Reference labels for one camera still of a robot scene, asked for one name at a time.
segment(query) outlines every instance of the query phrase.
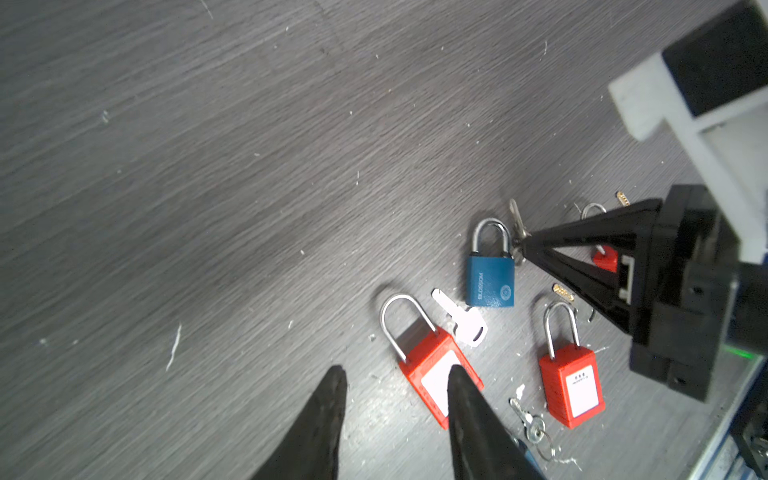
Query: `green light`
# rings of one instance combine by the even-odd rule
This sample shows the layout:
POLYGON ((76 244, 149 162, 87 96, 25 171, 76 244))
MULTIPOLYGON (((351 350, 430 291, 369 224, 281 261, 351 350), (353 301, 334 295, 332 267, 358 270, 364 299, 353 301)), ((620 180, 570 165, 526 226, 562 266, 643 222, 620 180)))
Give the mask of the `green light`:
POLYGON ((750 359, 751 360, 751 359, 755 358, 755 356, 752 353, 749 353, 746 350, 738 349, 736 347, 728 346, 728 345, 723 345, 723 348, 725 349, 726 352, 732 353, 734 355, 741 356, 741 357, 743 357, 745 359, 750 359))

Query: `padlock body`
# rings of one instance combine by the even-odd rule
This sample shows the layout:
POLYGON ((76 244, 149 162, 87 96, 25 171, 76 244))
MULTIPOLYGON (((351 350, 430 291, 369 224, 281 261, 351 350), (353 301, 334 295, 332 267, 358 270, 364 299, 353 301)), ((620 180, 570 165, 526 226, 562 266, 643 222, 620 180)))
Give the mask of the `padlock body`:
POLYGON ((451 367, 463 366, 481 391, 484 385, 451 334, 439 326, 436 329, 436 334, 427 335, 406 355, 408 361, 400 362, 400 370, 435 416, 435 420, 447 430, 448 374, 451 367))
POLYGON ((616 273, 619 266, 619 253, 608 245, 603 246, 603 250, 605 250, 605 255, 599 251, 595 252, 592 261, 601 269, 616 273))
POLYGON ((543 356, 538 365, 547 396, 547 408, 570 429, 605 410, 598 361, 592 350, 573 343, 543 356))
POLYGON ((510 257, 470 255, 467 304, 494 308, 515 305, 515 261, 510 257))

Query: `white label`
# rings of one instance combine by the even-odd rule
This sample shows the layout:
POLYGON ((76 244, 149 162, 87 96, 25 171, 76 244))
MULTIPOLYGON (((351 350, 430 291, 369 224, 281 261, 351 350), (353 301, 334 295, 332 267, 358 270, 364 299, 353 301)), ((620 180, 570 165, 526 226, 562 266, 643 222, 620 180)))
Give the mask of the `white label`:
POLYGON ((594 383, 592 365, 587 365, 576 373, 565 377, 568 398, 571 399, 571 413, 578 417, 582 413, 598 406, 598 386, 594 383))
POLYGON ((432 400, 435 400, 443 416, 448 416, 448 374, 451 367, 461 365, 456 352, 449 350, 437 361, 426 375, 422 377, 422 385, 432 400))

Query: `white key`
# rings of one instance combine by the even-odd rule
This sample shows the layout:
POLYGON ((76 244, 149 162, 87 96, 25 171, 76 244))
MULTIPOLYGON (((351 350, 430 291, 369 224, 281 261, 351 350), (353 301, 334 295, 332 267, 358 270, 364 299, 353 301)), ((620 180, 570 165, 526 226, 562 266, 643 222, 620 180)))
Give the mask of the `white key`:
POLYGON ((445 295, 442 290, 436 288, 432 291, 432 298, 451 316, 456 328, 453 335, 469 346, 478 346, 488 333, 488 325, 480 314, 480 310, 472 307, 464 310, 456 305, 453 300, 445 295))

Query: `padlock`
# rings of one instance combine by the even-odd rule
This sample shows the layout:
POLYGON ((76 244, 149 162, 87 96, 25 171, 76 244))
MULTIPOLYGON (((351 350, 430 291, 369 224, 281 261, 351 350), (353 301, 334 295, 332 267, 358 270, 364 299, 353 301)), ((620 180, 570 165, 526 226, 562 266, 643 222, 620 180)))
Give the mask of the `padlock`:
MULTIPOLYGON (((588 204, 581 211, 582 220, 587 218, 587 213, 592 208, 597 208, 603 213, 607 212, 607 210, 605 210, 605 207, 603 207, 600 204, 588 204)), ((604 245, 597 245, 596 247, 598 251, 594 253, 592 257, 592 262, 594 262, 595 265, 599 266, 603 270, 616 273, 616 270, 618 269, 618 264, 619 264, 618 252, 613 248, 604 246, 604 245)))
POLYGON ((478 223, 472 235, 472 252, 467 266, 467 305, 504 307, 515 305, 515 262, 509 254, 509 230, 495 218, 478 223), (502 255, 480 255, 480 232, 492 225, 502 233, 502 255))
POLYGON ((443 429, 448 429, 448 374, 451 367, 461 365, 469 374, 469 378, 477 385, 478 389, 483 390, 483 382, 475 373, 475 370, 469 365, 466 357, 456 345, 450 333, 439 326, 435 326, 427 316, 426 312, 410 295, 400 293, 391 296, 384 305, 379 316, 384 336, 400 357, 400 370, 406 376, 413 386, 413 389, 422 398, 422 401, 430 412, 435 416, 435 420, 443 429), (389 305, 396 300, 408 300, 413 303, 419 314, 422 316, 434 335, 427 335, 413 350, 406 355, 398 346, 392 334, 387 330, 384 323, 384 315, 389 305))
POLYGON ((573 429, 605 410, 603 389, 598 375, 598 359, 594 352, 581 346, 576 330, 574 307, 566 302, 557 302, 547 307, 544 314, 544 330, 547 333, 549 354, 543 356, 538 365, 547 396, 547 408, 560 423, 573 429), (552 310, 562 307, 571 318, 574 342, 555 352, 549 316, 552 310))
POLYGON ((592 261, 603 270, 616 273, 619 267, 619 253, 608 245, 603 245, 602 253, 600 250, 594 253, 592 261))

